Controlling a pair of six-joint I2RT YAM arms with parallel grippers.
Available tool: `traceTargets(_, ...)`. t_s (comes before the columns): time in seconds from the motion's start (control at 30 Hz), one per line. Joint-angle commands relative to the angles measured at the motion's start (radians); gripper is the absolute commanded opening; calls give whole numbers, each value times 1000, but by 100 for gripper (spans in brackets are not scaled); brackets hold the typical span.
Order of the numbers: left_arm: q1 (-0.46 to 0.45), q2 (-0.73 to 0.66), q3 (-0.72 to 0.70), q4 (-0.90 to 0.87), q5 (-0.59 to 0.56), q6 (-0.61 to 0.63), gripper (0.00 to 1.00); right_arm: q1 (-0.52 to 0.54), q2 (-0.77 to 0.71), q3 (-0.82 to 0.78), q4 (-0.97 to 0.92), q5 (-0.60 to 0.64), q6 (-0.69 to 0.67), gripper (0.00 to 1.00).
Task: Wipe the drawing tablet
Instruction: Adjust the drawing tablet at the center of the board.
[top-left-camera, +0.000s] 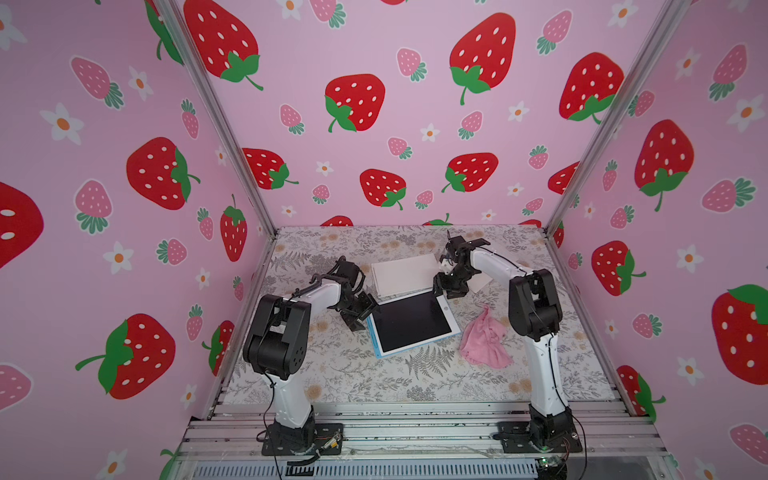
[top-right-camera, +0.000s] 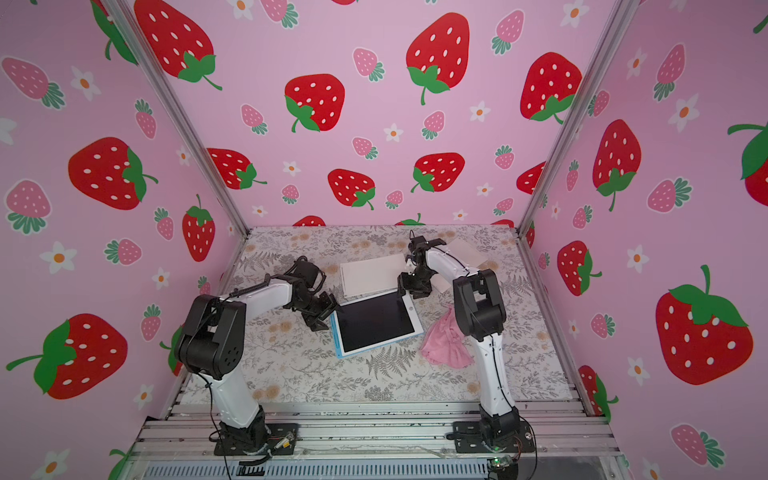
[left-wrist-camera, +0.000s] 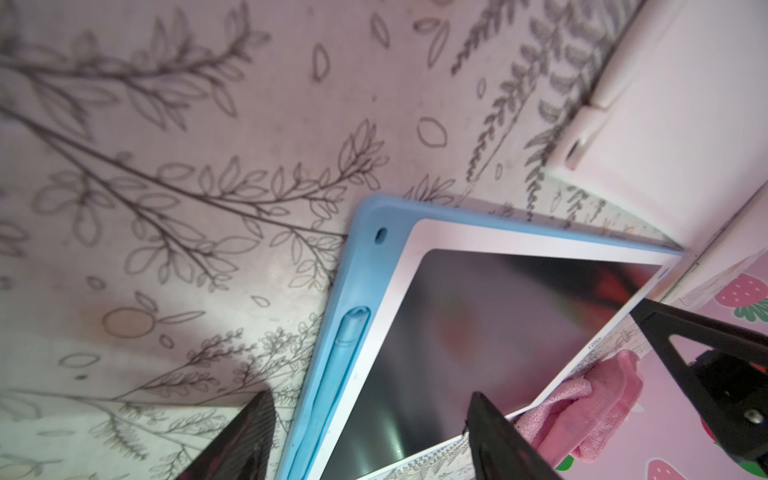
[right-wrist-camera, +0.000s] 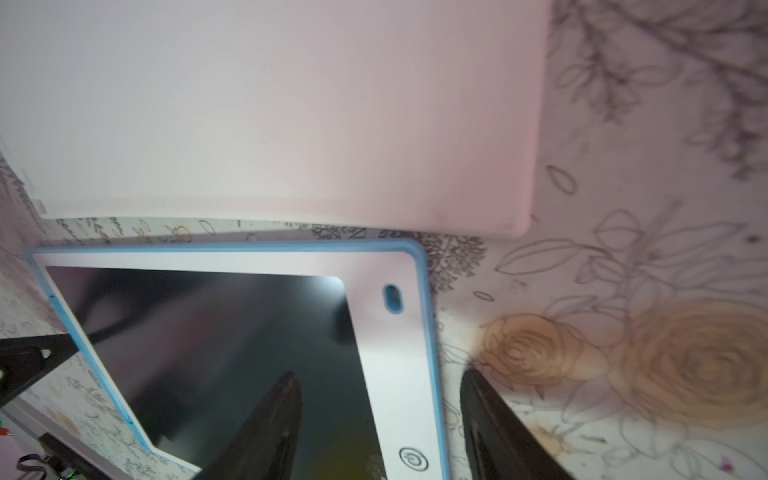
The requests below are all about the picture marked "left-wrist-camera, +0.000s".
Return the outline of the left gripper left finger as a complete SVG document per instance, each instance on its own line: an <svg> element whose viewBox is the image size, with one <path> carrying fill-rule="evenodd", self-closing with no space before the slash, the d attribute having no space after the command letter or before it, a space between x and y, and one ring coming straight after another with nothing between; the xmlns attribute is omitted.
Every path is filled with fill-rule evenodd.
<svg viewBox="0 0 768 480"><path fill-rule="evenodd" d="M259 392L177 479L265 479L276 423L272 392Z"/></svg>

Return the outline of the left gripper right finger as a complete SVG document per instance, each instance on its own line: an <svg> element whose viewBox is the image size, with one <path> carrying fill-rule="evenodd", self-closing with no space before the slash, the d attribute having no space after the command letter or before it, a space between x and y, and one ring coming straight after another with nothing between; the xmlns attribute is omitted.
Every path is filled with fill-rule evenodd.
<svg viewBox="0 0 768 480"><path fill-rule="evenodd" d="M477 480L560 479L481 392L472 393L464 434Z"/></svg>

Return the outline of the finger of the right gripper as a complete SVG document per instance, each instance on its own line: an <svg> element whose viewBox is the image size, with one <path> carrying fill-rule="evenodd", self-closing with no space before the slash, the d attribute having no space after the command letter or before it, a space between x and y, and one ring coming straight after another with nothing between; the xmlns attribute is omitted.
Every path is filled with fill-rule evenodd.
<svg viewBox="0 0 768 480"><path fill-rule="evenodd" d="M767 336L649 299L631 317L723 450L765 462Z"/></svg>

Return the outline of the pink fluffy cloth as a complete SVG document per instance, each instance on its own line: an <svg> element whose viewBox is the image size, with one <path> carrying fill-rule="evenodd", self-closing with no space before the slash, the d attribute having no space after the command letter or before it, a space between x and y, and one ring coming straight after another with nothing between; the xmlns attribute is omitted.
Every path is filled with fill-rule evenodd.
<svg viewBox="0 0 768 480"><path fill-rule="evenodd" d="M638 401L644 382L631 350L561 383L514 422L518 433L552 467L567 457L595 462Z"/></svg>

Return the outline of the white drawing tablet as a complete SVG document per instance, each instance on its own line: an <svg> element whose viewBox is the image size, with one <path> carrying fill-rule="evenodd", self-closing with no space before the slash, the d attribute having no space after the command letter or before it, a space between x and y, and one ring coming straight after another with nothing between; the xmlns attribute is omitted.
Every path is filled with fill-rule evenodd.
<svg viewBox="0 0 768 480"><path fill-rule="evenodd" d="M698 250L767 180L767 5L647 1L547 171Z"/></svg>

